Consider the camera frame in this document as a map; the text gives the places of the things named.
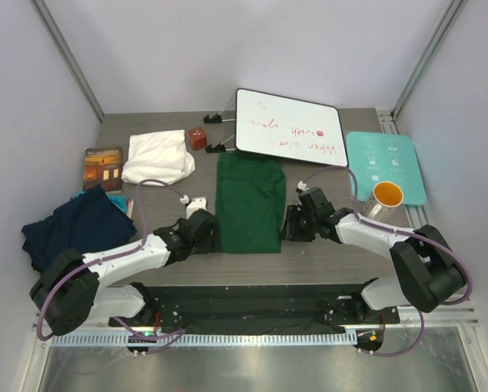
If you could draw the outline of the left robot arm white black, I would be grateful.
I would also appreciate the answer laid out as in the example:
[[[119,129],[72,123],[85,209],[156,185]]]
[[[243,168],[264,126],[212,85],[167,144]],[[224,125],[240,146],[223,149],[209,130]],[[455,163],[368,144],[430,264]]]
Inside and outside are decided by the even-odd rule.
[[[147,270],[214,251],[219,220],[199,209],[172,226],[154,230],[134,243],[108,251],[80,254],[61,252],[30,291],[38,307],[37,334],[45,341],[43,326],[63,336],[93,319],[117,318],[134,325],[150,324],[158,302],[141,283],[118,286],[118,281]]]

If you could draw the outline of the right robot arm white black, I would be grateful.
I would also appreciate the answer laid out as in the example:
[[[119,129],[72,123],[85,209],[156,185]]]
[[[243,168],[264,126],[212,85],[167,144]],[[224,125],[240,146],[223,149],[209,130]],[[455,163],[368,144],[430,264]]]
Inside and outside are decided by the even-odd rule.
[[[352,315],[362,323],[393,306],[411,305],[430,313],[469,287],[468,273],[435,227],[404,229],[368,220],[350,208],[337,210],[317,187],[298,191],[298,204],[287,206],[280,237],[304,243],[320,237],[363,248],[392,263],[395,277],[373,278],[351,294]]]

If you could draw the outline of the green t-shirt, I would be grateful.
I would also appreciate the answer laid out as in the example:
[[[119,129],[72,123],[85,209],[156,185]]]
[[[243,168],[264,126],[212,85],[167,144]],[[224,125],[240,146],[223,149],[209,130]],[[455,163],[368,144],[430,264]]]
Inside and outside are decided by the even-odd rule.
[[[240,151],[217,161],[215,212],[221,251],[281,252],[286,179],[278,159]]]

